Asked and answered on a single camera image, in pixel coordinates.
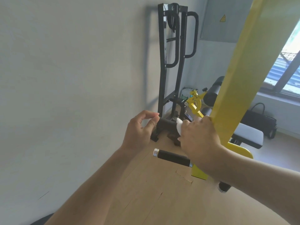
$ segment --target white wall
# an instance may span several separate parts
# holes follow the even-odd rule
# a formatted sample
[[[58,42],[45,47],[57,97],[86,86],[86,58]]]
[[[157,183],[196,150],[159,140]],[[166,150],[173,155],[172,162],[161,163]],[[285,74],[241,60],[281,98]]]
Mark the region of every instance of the white wall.
[[[214,81],[226,74],[235,43],[212,42],[200,40],[197,56],[190,64],[186,74],[184,86],[198,88],[210,88]],[[283,99],[274,98],[264,94],[257,94],[251,106],[258,102],[265,104],[265,114],[277,119],[279,131],[292,136],[300,134],[300,104]]]
[[[129,119],[157,109],[157,14],[145,71],[145,8],[163,1],[199,11],[206,0],[0,0],[1,224],[54,212]]]

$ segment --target warning sign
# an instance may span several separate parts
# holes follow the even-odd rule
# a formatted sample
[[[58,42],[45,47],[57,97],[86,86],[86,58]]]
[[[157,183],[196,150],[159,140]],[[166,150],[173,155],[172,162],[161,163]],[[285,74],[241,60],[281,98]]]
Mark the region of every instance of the warning sign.
[[[226,16],[224,14],[224,16],[220,19],[220,22],[225,22],[226,21]]]

